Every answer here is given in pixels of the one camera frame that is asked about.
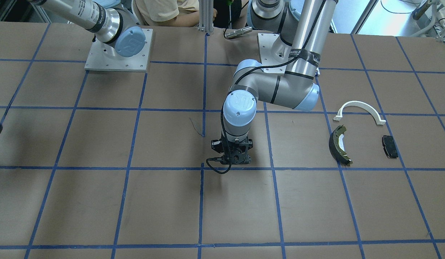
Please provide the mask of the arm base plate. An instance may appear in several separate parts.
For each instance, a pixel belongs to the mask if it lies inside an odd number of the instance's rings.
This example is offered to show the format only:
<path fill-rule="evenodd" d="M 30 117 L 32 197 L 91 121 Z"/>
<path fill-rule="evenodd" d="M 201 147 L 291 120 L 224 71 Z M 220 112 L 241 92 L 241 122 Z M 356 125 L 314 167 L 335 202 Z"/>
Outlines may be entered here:
<path fill-rule="evenodd" d="M 258 34 L 260 60 L 263 66 L 283 64 L 289 60 L 291 46 L 286 44 L 286 39 L 280 36 L 286 36 L 286 34 Z M 305 59 L 299 58 L 293 63 L 278 68 L 267 68 L 264 72 L 283 75 L 286 71 L 290 71 L 315 76 L 320 60 L 321 55 L 313 52 Z"/>
<path fill-rule="evenodd" d="M 85 69 L 97 72 L 147 72 L 150 60 L 153 29 L 142 28 L 146 43 L 144 48 L 132 57 L 122 57 L 111 46 L 99 40 L 91 45 Z"/>

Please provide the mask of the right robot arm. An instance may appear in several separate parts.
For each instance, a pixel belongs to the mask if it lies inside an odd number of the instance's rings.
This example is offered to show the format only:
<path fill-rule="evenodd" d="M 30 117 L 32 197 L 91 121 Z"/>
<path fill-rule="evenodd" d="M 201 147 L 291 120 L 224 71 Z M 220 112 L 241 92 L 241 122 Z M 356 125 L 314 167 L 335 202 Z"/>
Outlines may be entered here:
<path fill-rule="evenodd" d="M 122 5 L 104 8 L 93 0 L 30 0 L 31 4 L 67 19 L 94 33 L 122 57 L 138 54 L 146 44 L 140 22 Z"/>

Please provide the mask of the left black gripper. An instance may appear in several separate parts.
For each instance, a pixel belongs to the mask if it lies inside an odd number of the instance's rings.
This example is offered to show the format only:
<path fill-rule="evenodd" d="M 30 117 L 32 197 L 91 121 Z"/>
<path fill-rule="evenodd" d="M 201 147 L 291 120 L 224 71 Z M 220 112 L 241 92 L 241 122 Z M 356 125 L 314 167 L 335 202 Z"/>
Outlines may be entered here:
<path fill-rule="evenodd" d="M 244 138 L 242 141 L 228 141 L 221 137 L 218 140 L 211 141 L 211 148 L 223 154 L 221 157 L 211 158 L 212 161 L 218 161 L 221 164 L 250 164 L 251 157 L 248 151 L 253 147 L 253 140 Z"/>

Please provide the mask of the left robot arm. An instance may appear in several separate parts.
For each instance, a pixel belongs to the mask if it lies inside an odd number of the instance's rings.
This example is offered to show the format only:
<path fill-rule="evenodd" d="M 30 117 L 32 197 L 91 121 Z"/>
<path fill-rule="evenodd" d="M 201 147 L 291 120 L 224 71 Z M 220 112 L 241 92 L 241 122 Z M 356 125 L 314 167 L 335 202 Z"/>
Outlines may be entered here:
<path fill-rule="evenodd" d="M 232 85 L 221 108 L 221 137 L 211 147 L 221 154 L 206 162 L 249 164 L 248 137 L 257 102 L 295 110 L 312 110 L 319 97 L 313 82 L 329 32 L 337 0 L 306 0 L 298 10 L 296 0 L 251 0 L 250 26 L 278 34 L 272 45 L 275 64 L 247 59 L 237 66 Z"/>

